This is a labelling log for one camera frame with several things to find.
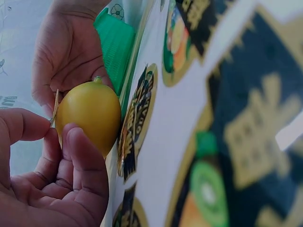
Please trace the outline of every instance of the green plastic comb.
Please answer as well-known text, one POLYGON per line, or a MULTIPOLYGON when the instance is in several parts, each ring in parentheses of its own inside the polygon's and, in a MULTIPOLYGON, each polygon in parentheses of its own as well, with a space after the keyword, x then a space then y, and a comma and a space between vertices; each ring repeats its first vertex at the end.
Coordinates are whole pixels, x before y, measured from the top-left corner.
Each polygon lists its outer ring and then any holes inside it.
POLYGON ((102 43, 105 68, 116 94, 120 96, 134 44, 135 31, 130 25, 108 14, 108 8, 97 16, 94 27, 102 43))

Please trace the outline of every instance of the yellow fruit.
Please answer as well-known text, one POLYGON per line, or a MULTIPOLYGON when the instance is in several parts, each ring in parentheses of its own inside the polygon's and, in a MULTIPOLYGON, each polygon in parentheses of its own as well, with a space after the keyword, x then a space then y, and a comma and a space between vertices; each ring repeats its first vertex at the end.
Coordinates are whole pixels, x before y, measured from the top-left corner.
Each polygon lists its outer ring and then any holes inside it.
POLYGON ((55 119, 60 144, 66 124, 81 127, 106 157, 113 147, 121 123, 121 106, 114 91, 100 78, 73 88, 62 100, 55 119))

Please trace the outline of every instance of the gold border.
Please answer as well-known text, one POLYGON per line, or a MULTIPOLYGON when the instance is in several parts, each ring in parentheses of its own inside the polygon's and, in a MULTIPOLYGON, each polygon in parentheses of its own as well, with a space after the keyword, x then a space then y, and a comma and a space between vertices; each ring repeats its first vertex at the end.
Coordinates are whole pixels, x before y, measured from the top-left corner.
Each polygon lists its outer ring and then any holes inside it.
MULTIPOLYGON (((118 213, 121 211, 122 209, 122 203, 119 205, 117 211, 115 212, 114 218, 113 218, 113 224, 115 223, 117 217, 118 217, 118 213)), ((147 221, 147 217, 144 211, 144 208, 142 206, 142 204, 140 203, 140 201, 137 199, 137 197, 134 197, 134 201, 133 201, 133 209, 132 212, 135 213, 138 216, 139 222, 140 222, 140 227, 148 227, 148 221, 147 221)))
MULTIPOLYGON (((208 83, 208 80, 212 76, 213 73, 210 73, 205 81, 208 83)), ((207 103, 202 111, 202 114, 197 121, 195 129, 192 131, 190 136, 186 151, 183 155, 182 163, 179 167, 178 174, 175 180, 175 185, 172 190, 172 195, 169 202, 169 208, 166 215, 165 227, 171 227, 172 218, 174 216, 176 210, 176 204, 179 199, 179 195, 181 192, 181 188, 183 186, 185 177, 189 171, 189 166, 194 159, 196 153, 196 132, 197 131, 205 131, 208 130, 214 120, 214 113, 212 110, 212 101, 210 96, 209 86, 206 84, 206 92, 207 92, 207 103)))

